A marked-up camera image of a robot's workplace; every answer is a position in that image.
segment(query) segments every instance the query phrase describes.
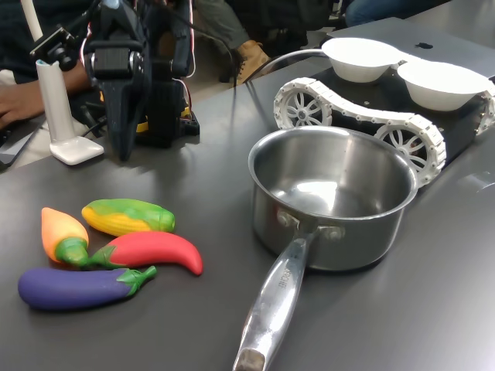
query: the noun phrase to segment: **toy eggplant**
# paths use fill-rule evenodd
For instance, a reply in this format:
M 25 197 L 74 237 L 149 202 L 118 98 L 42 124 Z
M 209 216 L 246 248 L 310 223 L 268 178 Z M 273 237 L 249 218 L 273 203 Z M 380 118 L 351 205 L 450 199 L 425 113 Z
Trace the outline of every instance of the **toy eggplant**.
M 125 268 L 113 271 L 35 268 L 21 276 L 18 289 L 21 299 L 33 308 L 69 311 L 129 298 L 155 274 L 155 267 L 144 273 Z

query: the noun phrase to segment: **red chili pepper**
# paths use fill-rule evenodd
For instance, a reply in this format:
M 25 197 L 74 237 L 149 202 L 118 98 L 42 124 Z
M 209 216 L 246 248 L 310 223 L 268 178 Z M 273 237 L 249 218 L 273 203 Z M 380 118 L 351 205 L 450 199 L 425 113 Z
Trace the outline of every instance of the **red chili pepper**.
M 125 234 L 102 247 L 90 258 L 90 264 L 112 269 L 157 263 L 178 263 L 194 274 L 203 273 L 203 260 L 194 245 L 182 237 L 167 232 L 145 231 Z

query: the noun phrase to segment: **toy vegetable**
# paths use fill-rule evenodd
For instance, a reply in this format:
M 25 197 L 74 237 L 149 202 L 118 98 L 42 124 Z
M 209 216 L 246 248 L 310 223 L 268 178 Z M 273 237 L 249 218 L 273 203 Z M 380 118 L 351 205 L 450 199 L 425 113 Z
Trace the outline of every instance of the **toy vegetable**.
M 72 216 L 48 207 L 41 210 L 41 238 L 46 255 L 57 263 L 86 265 L 89 238 Z
M 157 263 L 178 263 L 194 274 L 203 273 L 203 261 L 194 245 L 165 232 L 135 232 L 117 237 L 90 258 L 90 264 L 107 268 Z
M 137 199 L 99 199 L 82 213 L 90 226 L 112 236 L 144 230 L 172 232 L 176 225 L 170 211 Z
M 33 308 L 74 310 L 129 298 L 155 274 L 155 267 L 144 273 L 130 269 L 59 271 L 35 268 L 21 276 L 18 289 L 21 299 Z

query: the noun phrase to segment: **white stand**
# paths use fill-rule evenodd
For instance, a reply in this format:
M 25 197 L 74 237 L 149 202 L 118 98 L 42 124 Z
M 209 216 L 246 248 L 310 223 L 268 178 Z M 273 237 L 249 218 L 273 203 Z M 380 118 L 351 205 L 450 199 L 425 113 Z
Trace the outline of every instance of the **white stand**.
M 49 65 L 39 60 L 36 70 L 52 141 L 49 150 L 53 157 L 68 165 L 76 165 L 101 155 L 103 147 L 74 133 L 69 99 L 58 62 Z

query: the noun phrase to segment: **boot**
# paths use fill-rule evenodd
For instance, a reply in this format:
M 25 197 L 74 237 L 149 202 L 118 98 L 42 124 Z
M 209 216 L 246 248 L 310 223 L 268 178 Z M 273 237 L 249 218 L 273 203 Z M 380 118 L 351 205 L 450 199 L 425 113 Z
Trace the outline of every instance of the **boot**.
M 270 58 L 253 40 L 249 40 L 239 46 L 237 51 L 243 60 L 237 75 L 237 85 L 241 85 L 258 67 L 267 63 Z

